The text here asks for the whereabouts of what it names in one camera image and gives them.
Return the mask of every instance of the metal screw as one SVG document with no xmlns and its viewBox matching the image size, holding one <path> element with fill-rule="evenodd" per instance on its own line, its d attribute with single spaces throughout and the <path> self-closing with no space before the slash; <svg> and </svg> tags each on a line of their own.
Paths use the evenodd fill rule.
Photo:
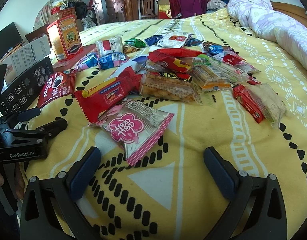
<svg viewBox="0 0 307 240">
<path fill-rule="evenodd" d="M 269 178 L 272 179 L 272 180 L 276 180 L 277 179 L 276 175 L 274 175 L 274 174 L 270 174 Z"/>
<path fill-rule="evenodd" d="M 241 170 L 241 171 L 239 171 L 239 175 L 241 177 L 246 177 L 248 175 L 248 173 L 246 171 L 244 171 L 244 170 Z"/>
<path fill-rule="evenodd" d="M 36 181 L 36 179 L 37 179 L 37 177 L 36 177 L 36 176 L 32 176 L 32 177 L 30 178 L 30 182 L 35 182 L 35 181 Z"/>
<path fill-rule="evenodd" d="M 58 173 L 57 176 L 58 176 L 58 178 L 62 179 L 63 177 L 66 176 L 66 172 L 65 171 L 61 171 L 61 172 Z"/>
</svg>

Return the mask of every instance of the wooden chair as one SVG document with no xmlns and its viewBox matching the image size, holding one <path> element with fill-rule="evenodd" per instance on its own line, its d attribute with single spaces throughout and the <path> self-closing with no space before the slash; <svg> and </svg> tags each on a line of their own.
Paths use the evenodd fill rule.
<svg viewBox="0 0 307 240">
<path fill-rule="evenodd" d="M 139 20 L 144 18 L 158 18 L 158 15 L 154 13 L 154 0 L 137 0 L 138 1 L 138 12 Z M 143 15 L 141 14 L 141 3 L 143 1 Z"/>
</svg>

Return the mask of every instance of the wooden headboard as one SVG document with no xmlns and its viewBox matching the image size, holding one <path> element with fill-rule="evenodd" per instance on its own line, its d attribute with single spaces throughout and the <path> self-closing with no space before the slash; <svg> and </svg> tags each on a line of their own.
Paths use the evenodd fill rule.
<svg viewBox="0 0 307 240">
<path fill-rule="evenodd" d="M 273 9 L 275 11 L 282 12 L 302 23 L 305 27 L 307 27 L 307 15 L 306 10 L 296 5 L 282 3 L 282 2 L 273 2 Z"/>
</svg>

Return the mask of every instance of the green snack package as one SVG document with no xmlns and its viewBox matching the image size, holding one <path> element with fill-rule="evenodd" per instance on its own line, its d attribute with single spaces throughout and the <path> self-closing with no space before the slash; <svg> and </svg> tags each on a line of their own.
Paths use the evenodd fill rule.
<svg viewBox="0 0 307 240">
<path fill-rule="evenodd" d="M 125 43 L 128 44 L 128 45 L 134 46 L 136 48 L 144 48 L 144 47 L 146 47 L 146 44 L 142 40 L 135 39 L 135 38 L 126 40 Z"/>
</svg>

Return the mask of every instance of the blue snack package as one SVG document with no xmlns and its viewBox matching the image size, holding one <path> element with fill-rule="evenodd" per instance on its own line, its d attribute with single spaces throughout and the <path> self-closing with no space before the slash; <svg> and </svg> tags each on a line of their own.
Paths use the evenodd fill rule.
<svg viewBox="0 0 307 240">
<path fill-rule="evenodd" d="M 145 39 L 145 43 L 147 46 L 156 45 L 158 41 L 160 41 L 163 38 L 163 35 L 153 35 L 149 38 Z"/>
<path fill-rule="evenodd" d="M 127 62 L 129 57 L 122 52 L 114 52 L 105 55 L 99 59 L 100 69 L 109 69 L 112 67 L 119 67 Z"/>
<path fill-rule="evenodd" d="M 98 66 L 98 60 L 99 57 L 97 53 L 89 53 L 77 63 L 77 66 L 74 69 L 77 71 L 82 71 L 90 67 Z"/>
<path fill-rule="evenodd" d="M 213 56 L 223 52 L 223 46 L 221 45 L 209 45 L 208 52 Z"/>
<path fill-rule="evenodd" d="M 186 43 L 185 46 L 191 47 L 191 46 L 198 46 L 201 43 L 203 43 L 203 41 L 200 41 L 196 38 L 190 38 L 190 40 Z"/>
</svg>

